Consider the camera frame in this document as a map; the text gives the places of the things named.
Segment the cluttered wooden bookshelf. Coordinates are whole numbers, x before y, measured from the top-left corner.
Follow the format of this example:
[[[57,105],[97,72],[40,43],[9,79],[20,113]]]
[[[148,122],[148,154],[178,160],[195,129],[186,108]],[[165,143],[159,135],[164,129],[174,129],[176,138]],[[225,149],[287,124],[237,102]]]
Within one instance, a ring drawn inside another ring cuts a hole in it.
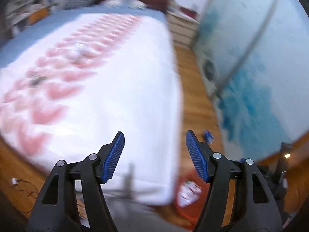
[[[10,0],[4,10],[5,37],[11,39],[28,26],[50,15],[52,0]]]

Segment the white pink patterned bedspread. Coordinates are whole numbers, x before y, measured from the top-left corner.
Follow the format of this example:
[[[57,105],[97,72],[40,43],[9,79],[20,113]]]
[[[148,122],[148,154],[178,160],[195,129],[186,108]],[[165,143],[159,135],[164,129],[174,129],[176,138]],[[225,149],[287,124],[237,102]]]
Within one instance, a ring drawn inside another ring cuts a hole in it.
[[[72,46],[86,43],[84,55]],[[29,87],[31,77],[47,80]],[[43,172],[84,159],[117,132],[125,147],[103,189],[164,205],[178,170],[182,86],[167,25],[144,15],[79,15],[1,68],[1,136]]]

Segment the white blue pillow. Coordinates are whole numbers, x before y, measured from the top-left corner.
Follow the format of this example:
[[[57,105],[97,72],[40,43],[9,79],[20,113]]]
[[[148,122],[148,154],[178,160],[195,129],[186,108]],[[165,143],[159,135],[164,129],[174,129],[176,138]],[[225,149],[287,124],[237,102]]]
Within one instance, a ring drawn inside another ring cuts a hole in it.
[[[104,0],[100,2],[101,6],[119,7],[130,9],[146,9],[147,5],[139,0]]]

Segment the cream bedside drawer cabinet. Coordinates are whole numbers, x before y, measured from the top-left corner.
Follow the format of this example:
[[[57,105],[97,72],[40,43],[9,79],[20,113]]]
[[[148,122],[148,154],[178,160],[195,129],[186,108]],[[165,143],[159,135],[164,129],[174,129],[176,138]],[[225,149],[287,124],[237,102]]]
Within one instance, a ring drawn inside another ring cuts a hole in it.
[[[167,12],[168,27],[176,46],[190,49],[199,23],[185,14]]]

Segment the small blue floor object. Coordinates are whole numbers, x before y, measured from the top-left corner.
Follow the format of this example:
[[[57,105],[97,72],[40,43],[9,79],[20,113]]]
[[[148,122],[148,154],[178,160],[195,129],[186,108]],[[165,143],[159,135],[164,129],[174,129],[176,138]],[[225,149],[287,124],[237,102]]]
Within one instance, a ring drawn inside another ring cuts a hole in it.
[[[212,133],[208,130],[203,131],[203,139],[207,144],[212,144],[214,141]]]

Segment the blue patterned wardrobe door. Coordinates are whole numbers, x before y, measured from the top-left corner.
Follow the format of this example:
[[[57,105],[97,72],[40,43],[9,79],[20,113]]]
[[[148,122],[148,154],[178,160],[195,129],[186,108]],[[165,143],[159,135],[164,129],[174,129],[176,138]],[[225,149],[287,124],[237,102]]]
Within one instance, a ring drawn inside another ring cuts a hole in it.
[[[308,2],[212,0],[193,49],[226,157],[263,159],[308,131]]]

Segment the blue bed sheet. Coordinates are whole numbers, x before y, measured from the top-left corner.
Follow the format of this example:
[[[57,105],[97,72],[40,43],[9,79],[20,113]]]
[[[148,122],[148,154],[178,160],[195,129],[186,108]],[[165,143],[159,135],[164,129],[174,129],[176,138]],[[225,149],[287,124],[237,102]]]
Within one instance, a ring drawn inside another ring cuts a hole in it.
[[[35,44],[39,39],[50,34],[56,28],[75,20],[79,15],[87,13],[116,13],[116,14],[132,14],[144,15],[152,17],[164,25],[167,25],[167,19],[163,12],[154,9],[131,9],[129,7],[108,7],[101,5],[93,5],[89,7],[79,7],[78,9],[62,9],[56,11],[32,26],[26,28],[17,37],[6,41],[1,45],[1,68],[7,67],[14,62],[22,52]]]

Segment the green white plastic wrapper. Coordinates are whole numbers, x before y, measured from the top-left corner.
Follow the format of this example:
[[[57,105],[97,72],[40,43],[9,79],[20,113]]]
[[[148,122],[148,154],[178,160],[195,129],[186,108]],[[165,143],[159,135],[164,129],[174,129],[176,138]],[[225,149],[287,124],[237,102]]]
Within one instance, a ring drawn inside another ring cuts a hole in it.
[[[179,207],[191,205],[199,199],[201,192],[202,189],[194,181],[183,182],[177,192],[177,205]]]

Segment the red trash bag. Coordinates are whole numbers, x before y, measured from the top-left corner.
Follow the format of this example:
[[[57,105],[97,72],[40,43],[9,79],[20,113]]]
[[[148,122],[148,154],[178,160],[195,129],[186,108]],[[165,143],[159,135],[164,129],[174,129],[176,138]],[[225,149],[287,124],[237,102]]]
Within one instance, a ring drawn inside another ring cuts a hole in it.
[[[173,189],[173,199],[165,219],[171,224],[192,230],[203,209],[210,185],[194,169],[180,175]]]

